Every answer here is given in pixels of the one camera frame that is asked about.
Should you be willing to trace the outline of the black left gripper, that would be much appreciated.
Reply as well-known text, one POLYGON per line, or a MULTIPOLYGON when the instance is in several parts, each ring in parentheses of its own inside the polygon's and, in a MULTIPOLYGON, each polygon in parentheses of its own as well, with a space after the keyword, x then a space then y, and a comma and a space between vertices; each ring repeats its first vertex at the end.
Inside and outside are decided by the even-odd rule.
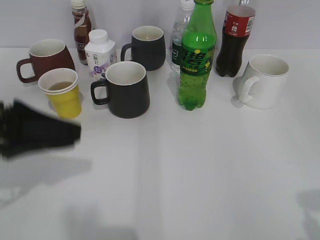
POLYGON ((73 146, 81 138, 81 125, 42 114, 22 101, 12 107, 0 102, 0 155, 13 156, 40 149, 73 146))

